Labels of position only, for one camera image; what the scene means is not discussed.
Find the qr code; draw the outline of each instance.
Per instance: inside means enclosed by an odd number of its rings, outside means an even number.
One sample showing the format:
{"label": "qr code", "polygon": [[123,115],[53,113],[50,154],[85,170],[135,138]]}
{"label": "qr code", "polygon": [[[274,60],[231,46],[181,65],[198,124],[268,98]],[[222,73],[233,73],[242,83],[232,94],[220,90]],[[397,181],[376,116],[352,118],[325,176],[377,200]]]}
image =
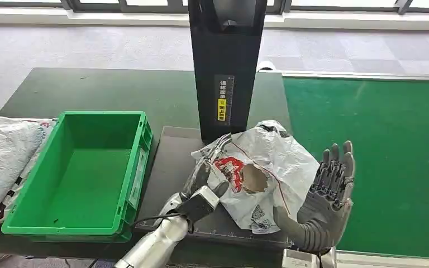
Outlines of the qr code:
{"label": "qr code", "polygon": [[260,208],[260,206],[259,206],[259,205],[257,205],[257,206],[254,208],[254,211],[252,212],[252,216],[251,216],[252,221],[253,221],[253,222],[256,222],[256,221],[258,221],[260,218],[262,218],[263,216],[265,216],[264,211]]}

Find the table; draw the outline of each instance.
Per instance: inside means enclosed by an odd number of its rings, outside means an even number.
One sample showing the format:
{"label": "table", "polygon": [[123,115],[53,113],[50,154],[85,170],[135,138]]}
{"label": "table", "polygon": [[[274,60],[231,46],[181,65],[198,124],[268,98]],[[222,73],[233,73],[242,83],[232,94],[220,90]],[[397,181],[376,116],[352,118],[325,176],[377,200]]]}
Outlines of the table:
{"label": "table", "polygon": [[[249,126],[276,118],[292,126],[294,137],[317,159],[332,142],[349,138],[355,144],[355,206],[339,249],[429,257],[429,78],[283,77],[284,85],[280,74],[258,74]],[[156,142],[164,125],[198,127],[193,73],[178,71],[38,68],[0,115],[48,118],[64,109],[145,110]],[[103,257],[118,258],[131,246],[117,245]],[[101,244],[32,244],[0,234],[0,252],[95,257],[99,249]],[[171,261],[280,267],[280,252],[185,240]]]}
{"label": "table", "polygon": [[[0,116],[53,118],[65,110],[142,110],[158,143],[163,126],[198,128],[194,73],[191,71],[98,70],[36,68],[28,75]],[[281,74],[256,76],[248,120],[250,127],[275,118],[289,131],[289,116]],[[116,244],[100,256],[99,243],[32,243],[0,232],[0,252],[36,256],[118,259],[140,238]],[[171,262],[216,266],[280,267],[280,251],[262,255],[249,247],[184,240]]]}

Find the red logo on bag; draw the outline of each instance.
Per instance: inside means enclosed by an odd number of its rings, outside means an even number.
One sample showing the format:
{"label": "red logo on bag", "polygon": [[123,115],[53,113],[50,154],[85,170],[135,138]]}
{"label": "red logo on bag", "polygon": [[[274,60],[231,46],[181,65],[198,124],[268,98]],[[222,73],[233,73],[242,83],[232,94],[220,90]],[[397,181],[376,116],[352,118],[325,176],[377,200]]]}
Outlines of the red logo on bag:
{"label": "red logo on bag", "polygon": [[234,158],[227,157],[222,159],[217,159],[214,162],[214,165],[223,173],[226,179],[233,186],[233,192],[239,193],[242,189],[241,183],[242,178],[239,172],[244,167],[242,161]]}

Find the silver robotic arm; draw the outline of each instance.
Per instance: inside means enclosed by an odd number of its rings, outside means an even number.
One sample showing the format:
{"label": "silver robotic arm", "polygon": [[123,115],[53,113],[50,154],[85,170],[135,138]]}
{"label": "silver robotic arm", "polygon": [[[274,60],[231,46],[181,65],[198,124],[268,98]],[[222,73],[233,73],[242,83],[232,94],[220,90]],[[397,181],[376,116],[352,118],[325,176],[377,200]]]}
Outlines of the silver robotic arm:
{"label": "silver robotic arm", "polygon": [[218,139],[216,146],[201,158],[181,193],[172,195],[160,215],[174,214],[155,222],[158,228],[146,234],[114,267],[116,268],[161,268],[165,267],[175,246],[182,240],[193,224],[215,211],[219,197],[228,189],[228,182],[216,189],[207,184],[211,166],[218,153],[231,142],[231,134]]}

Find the floor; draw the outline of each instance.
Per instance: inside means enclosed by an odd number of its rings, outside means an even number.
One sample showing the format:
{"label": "floor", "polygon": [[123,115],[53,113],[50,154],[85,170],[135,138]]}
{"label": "floor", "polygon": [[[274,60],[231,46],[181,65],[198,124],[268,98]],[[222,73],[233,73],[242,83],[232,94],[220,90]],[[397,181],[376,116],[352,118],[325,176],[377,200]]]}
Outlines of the floor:
{"label": "floor", "polygon": [[[429,32],[265,30],[262,60],[280,70],[429,75]],[[34,67],[193,70],[189,28],[0,27],[0,108]],[[0,267],[68,266],[15,256]]]}

